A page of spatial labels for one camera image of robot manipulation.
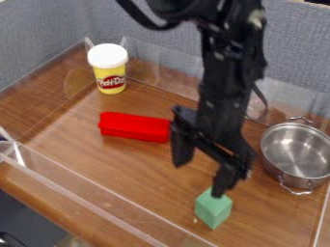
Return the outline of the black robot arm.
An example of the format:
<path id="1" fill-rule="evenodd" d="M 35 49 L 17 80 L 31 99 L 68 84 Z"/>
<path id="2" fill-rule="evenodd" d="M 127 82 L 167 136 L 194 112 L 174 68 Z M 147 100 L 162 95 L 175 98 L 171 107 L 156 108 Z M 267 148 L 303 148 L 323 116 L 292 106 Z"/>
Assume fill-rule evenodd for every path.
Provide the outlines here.
<path id="1" fill-rule="evenodd" d="M 262 0 L 146 0 L 164 20 L 156 24 L 132 0 L 115 0 L 147 29 L 164 31 L 191 21 L 202 34 L 203 75 L 199 105 L 176 105 L 170 124 L 172 163 L 180 167 L 203 151 L 218 163 L 211 196 L 219 198 L 247 178 L 256 153 L 242 136 L 252 95 L 263 93 L 256 81 L 267 61 L 263 37 L 267 19 Z"/>

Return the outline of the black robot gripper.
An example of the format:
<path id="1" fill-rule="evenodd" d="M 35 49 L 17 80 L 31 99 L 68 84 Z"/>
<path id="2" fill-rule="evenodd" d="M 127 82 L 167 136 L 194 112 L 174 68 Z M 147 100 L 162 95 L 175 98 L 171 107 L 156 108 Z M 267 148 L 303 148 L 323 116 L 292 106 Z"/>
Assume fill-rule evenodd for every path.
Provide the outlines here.
<path id="1" fill-rule="evenodd" d="M 246 179 L 255 151 L 242 136 L 255 76 L 236 76 L 219 81 L 206 78 L 199 85 L 198 108 L 172 107 L 170 125 L 171 159 L 175 167 L 187 164 L 195 149 L 220 163 L 212 180 L 211 196 L 220 198 L 240 179 Z"/>

